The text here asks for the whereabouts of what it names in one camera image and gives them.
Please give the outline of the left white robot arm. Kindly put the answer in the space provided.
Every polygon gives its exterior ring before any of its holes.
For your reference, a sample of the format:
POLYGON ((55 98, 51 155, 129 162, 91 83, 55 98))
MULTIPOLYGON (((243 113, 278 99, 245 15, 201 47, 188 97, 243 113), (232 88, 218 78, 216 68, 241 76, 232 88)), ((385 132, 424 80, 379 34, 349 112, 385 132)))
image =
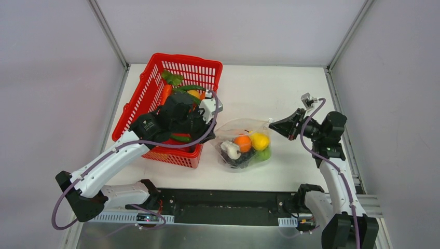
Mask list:
POLYGON ((214 127, 223 104, 212 90, 207 97, 194 103, 193 96, 176 93, 163 105, 140 115, 127 131, 105 152, 87 165, 70 173, 60 171, 56 176, 62 195, 52 212, 52 225, 62 200, 67 200, 76 218, 87 222, 103 210, 140 204, 152 210, 158 203, 158 191, 147 179, 131 185, 109 186, 107 183, 135 159, 156 147, 186 148, 215 138, 214 127))

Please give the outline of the green cabbage ball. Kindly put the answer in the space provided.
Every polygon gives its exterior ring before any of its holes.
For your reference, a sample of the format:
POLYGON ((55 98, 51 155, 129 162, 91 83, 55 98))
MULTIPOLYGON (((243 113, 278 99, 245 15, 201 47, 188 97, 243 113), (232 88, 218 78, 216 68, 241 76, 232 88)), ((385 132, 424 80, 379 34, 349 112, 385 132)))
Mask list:
POLYGON ((271 147, 268 146, 264 150, 257 150, 254 155, 254 159, 256 162, 263 162, 268 160, 271 157, 271 155, 272 155, 271 147))

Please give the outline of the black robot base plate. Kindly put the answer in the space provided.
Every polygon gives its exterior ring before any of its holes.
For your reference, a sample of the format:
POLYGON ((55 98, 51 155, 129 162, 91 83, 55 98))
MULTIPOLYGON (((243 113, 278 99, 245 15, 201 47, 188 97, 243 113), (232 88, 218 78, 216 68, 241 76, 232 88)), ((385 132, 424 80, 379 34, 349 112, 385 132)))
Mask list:
POLYGON ((314 217, 296 192, 160 188, 139 206, 176 224, 277 226, 280 218, 314 217))

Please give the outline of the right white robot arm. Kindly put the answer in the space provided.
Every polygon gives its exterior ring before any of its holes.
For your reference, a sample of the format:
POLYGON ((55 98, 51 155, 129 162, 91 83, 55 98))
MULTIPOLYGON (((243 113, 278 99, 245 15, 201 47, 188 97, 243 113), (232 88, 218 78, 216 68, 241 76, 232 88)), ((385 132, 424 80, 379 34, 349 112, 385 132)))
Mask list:
POLYGON ((321 123, 299 108, 292 115, 273 122, 269 128, 288 140, 312 141, 311 153, 328 187, 329 199, 318 185, 302 184, 293 200, 300 212, 311 211, 322 229, 322 248, 374 248, 379 225, 360 204, 350 169, 340 143, 347 118, 329 112, 321 123))

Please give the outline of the yellow bell pepper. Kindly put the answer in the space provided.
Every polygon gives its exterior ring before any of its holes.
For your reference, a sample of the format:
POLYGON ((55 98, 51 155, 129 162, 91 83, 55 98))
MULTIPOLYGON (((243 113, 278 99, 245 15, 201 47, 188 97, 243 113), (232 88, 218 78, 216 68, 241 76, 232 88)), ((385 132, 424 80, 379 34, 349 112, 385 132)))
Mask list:
POLYGON ((270 138, 264 133, 255 132, 250 134, 252 147, 257 151, 265 150, 270 145, 270 138))

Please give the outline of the white garlic bulb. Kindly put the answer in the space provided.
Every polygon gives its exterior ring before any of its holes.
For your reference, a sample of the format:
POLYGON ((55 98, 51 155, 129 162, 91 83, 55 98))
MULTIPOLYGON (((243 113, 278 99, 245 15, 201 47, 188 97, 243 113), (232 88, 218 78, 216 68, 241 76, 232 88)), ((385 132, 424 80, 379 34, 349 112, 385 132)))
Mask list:
POLYGON ((232 141, 223 141, 220 144, 222 151, 225 151, 227 156, 232 160, 237 160, 240 158, 240 147, 232 141))

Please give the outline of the red plastic basket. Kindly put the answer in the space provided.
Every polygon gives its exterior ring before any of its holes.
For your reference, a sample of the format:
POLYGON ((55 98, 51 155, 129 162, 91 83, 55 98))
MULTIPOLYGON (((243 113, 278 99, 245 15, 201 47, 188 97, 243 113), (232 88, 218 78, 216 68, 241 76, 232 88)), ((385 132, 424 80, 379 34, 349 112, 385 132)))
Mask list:
MULTIPOLYGON (((161 77, 164 70, 182 75, 184 86, 198 85, 217 91, 223 65, 219 61, 196 56, 153 54, 145 70, 139 76, 139 84, 130 101, 123 107, 122 114, 113 130, 113 141, 117 141, 140 115, 151 112, 158 107, 162 90, 166 84, 161 77)), ((195 169, 198 167, 202 149, 201 144, 196 145, 194 149, 155 147, 144 154, 143 158, 195 169)))

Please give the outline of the black grape bunch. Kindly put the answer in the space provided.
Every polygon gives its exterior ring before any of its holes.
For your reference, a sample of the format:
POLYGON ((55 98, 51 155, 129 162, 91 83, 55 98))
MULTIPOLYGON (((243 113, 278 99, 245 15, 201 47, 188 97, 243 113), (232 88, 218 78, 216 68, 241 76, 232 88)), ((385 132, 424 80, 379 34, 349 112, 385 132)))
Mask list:
POLYGON ((231 159, 225 151, 221 152, 223 161, 233 169, 247 168, 255 154, 255 150, 252 149, 247 153, 242 153, 238 159, 231 159))

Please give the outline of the clear zip top bag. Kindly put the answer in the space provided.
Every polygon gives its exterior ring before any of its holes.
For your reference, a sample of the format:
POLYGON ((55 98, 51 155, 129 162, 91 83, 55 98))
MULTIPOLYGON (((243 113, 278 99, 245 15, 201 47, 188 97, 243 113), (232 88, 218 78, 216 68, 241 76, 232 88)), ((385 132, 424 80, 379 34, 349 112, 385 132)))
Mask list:
POLYGON ((271 122, 241 118, 217 128, 211 144, 218 153, 218 161, 236 172, 265 164, 272 156, 271 122))

